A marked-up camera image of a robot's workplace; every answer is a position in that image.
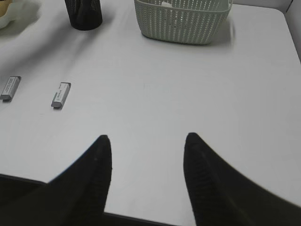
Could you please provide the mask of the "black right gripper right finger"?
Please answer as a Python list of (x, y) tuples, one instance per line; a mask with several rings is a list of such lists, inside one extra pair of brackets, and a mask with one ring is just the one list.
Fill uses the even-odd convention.
[(299, 226), (301, 208), (257, 185), (197, 133), (185, 140), (183, 171), (198, 226)]

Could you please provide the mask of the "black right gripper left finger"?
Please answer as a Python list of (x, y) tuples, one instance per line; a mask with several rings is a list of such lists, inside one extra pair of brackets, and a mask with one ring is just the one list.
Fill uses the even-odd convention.
[(100, 226), (111, 183), (112, 154), (101, 135), (48, 183), (0, 176), (2, 226)]

